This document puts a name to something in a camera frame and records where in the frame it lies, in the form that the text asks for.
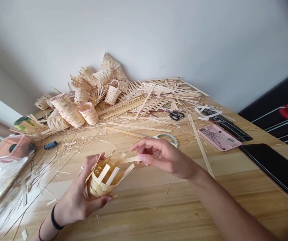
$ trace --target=black phone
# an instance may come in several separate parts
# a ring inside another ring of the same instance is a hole
[[[288,193],[288,160],[267,144],[239,146],[255,164]]]

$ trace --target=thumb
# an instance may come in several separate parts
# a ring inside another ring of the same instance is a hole
[[[153,156],[153,155],[149,155],[149,154],[139,154],[138,155],[138,158],[144,162],[145,164],[148,164],[150,166],[155,166],[155,167],[158,167],[162,170],[165,170],[165,164],[166,162],[161,159],[161,158],[158,158],[156,156]]]
[[[113,201],[113,197],[110,195],[99,197],[90,202],[88,206],[88,211],[89,213],[95,212],[96,210],[104,207],[106,203],[109,203],[111,201]]]

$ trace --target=woman's right hand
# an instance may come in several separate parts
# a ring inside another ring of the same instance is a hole
[[[146,166],[155,166],[178,178],[193,179],[200,166],[165,139],[142,138],[131,151],[137,149],[138,158]]]

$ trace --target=fingernail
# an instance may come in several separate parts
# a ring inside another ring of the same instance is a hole
[[[145,161],[146,156],[145,156],[144,154],[138,154],[138,158],[139,158],[141,161]]]

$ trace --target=pink tray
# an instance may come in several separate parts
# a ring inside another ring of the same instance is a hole
[[[242,142],[238,141],[215,124],[199,128],[197,132],[219,151],[228,151],[242,145]]]
[[[0,143],[0,162],[8,163],[25,157],[29,152],[29,145],[31,143],[33,143],[33,141],[27,135],[6,137]],[[10,153],[9,148],[13,144],[17,144],[17,146]]]

